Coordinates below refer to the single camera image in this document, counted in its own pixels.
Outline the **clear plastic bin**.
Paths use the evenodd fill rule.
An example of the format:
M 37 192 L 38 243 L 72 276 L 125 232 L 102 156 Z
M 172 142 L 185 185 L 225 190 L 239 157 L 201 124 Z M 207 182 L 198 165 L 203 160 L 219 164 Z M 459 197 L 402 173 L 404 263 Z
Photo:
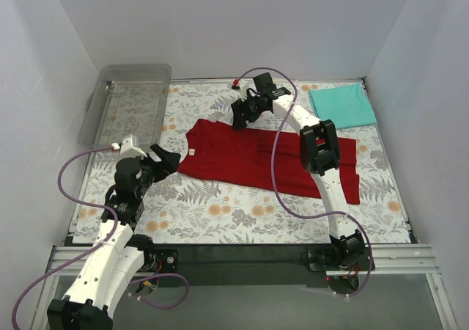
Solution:
M 90 95 L 78 143 L 89 149 L 132 134 L 148 149 L 159 142 L 171 81 L 167 64 L 104 67 Z

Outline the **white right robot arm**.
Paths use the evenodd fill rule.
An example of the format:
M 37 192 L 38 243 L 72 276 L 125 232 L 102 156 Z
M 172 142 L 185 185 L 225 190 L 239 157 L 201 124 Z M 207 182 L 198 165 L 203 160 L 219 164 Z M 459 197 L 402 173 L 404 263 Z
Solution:
M 328 220 L 330 253 L 313 257 L 313 263 L 335 265 L 348 269 L 360 264 L 367 252 L 368 236 L 360 223 L 350 215 L 340 177 L 339 140 L 332 121 L 315 117 L 297 102 L 298 88 L 279 87 L 271 76 L 271 67 L 261 67 L 253 85 L 236 78 L 231 88 L 239 98 L 231 104 L 232 127 L 241 130 L 260 118 L 266 111 L 281 118 L 282 125 L 295 130 L 299 143 L 299 157 L 303 170 L 316 184 L 325 208 L 322 217 Z

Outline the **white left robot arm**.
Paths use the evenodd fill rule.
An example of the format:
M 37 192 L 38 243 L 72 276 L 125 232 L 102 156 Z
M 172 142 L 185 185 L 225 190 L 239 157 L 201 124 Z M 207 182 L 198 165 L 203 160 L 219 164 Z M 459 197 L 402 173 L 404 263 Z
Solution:
M 92 248 L 82 256 L 74 283 L 47 309 L 50 329 L 112 329 L 119 300 L 138 271 L 155 265 L 152 239 L 134 233 L 149 188 L 178 170 L 180 154 L 151 145 L 158 157 L 132 144 L 114 144 L 120 159 L 114 184 L 101 205 L 103 215 Z

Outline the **red t shirt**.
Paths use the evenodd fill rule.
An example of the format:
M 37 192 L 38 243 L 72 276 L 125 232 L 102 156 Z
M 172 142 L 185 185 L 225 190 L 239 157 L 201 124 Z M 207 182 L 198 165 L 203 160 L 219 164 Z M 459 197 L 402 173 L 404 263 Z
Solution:
M 239 186 L 273 189 L 270 173 L 275 131 L 246 128 L 235 131 L 223 122 L 199 119 L 189 132 L 188 154 L 179 173 Z M 320 198 L 320 191 L 300 162 L 296 133 L 282 132 L 276 147 L 278 191 L 301 197 Z

